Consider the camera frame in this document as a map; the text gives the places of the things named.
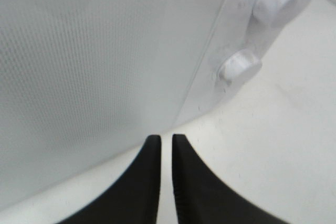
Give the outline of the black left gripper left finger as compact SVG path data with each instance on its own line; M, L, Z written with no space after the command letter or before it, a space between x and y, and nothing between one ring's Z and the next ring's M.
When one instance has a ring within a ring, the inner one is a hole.
M161 137L150 135L115 183L62 223L156 223L160 186Z

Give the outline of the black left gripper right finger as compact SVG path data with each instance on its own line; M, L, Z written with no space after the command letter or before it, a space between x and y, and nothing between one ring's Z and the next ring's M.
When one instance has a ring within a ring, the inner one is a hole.
M183 134L172 137L172 181L179 223L283 223L220 180Z

